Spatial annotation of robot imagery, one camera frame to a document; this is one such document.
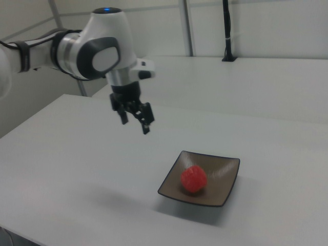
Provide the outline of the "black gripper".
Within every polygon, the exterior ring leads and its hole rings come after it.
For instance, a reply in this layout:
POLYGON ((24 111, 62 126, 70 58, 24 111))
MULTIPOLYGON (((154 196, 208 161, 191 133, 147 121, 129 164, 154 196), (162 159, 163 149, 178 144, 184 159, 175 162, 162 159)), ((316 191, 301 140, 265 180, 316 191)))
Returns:
POLYGON ((128 116, 125 109, 127 103, 130 105, 130 113, 140 122, 143 134, 150 132, 150 125, 155 120, 151 104, 149 102, 141 103, 141 89, 138 81, 132 82, 125 86, 111 86, 112 93, 110 101, 112 109, 117 111, 121 123, 128 123, 128 116))

